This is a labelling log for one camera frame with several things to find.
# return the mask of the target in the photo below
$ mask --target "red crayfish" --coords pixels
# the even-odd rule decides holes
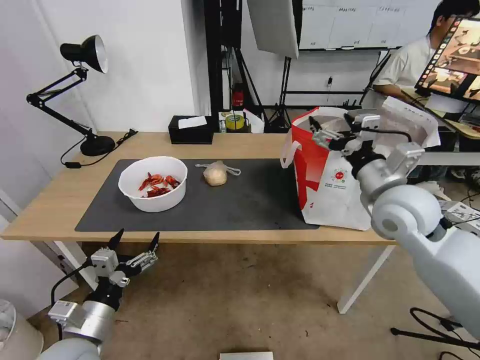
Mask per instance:
[[[139,191],[144,190],[146,187],[150,186],[151,190],[147,191],[147,196],[142,196],[143,198],[154,198],[166,193],[170,192],[170,189],[167,188],[168,185],[175,189],[180,185],[180,182],[175,179],[173,176],[168,175],[167,177],[163,177],[160,174],[152,175],[151,173],[147,173],[148,177],[143,180],[140,187],[138,188]]]

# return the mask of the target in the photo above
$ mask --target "computer screen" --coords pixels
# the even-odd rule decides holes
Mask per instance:
[[[455,19],[415,88],[480,104],[480,19]]]

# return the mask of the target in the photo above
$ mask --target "lamp base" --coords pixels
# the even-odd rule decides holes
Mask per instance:
[[[99,156],[110,153],[115,148],[115,141],[108,136],[87,137],[80,145],[85,156]]]

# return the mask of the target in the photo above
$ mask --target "desk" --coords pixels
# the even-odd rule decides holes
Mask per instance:
[[[123,133],[108,132],[101,135],[119,139]],[[96,165],[63,170],[1,237],[5,240],[54,242],[73,266],[79,267],[86,256],[77,242],[106,242],[114,235],[113,232],[76,232],[75,227],[118,160],[159,155],[179,159],[275,159],[280,156],[284,141],[284,134],[216,133],[212,145],[172,145],[167,133],[139,133]],[[76,160],[89,163],[92,158],[79,155]],[[153,235],[153,232],[125,232],[122,241],[149,243]],[[339,301],[341,313],[345,313],[353,304],[395,246],[395,243],[378,237],[372,230],[356,231],[328,226],[317,230],[166,231],[160,233],[160,242],[378,245],[372,251],[365,270],[359,274],[358,281]],[[96,287],[93,269],[82,270],[81,275],[92,288]]]
[[[473,130],[470,126],[464,123],[445,119],[444,116],[446,112],[444,111],[438,111],[435,109],[427,108],[428,99],[424,98],[423,100],[417,100],[420,95],[418,95],[415,92],[415,89],[411,89],[411,88],[402,89],[401,92],[404,95],[406,95],[409,99],[411,99],[412,105],[414,107],[435,116],[439,120],[439,122],[444,124],[447,128],[459,133],[460,135],[466,138],[473,139],[473,140],[480,140],[480,132]]]

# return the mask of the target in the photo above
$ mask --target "printed logo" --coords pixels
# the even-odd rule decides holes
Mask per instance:
[[[345,183],[346,178],[347,178],[347,172],[345,170],[335,169],[333,171],[333,176],[331,180],[336,184],[342,184],[342,183]]]

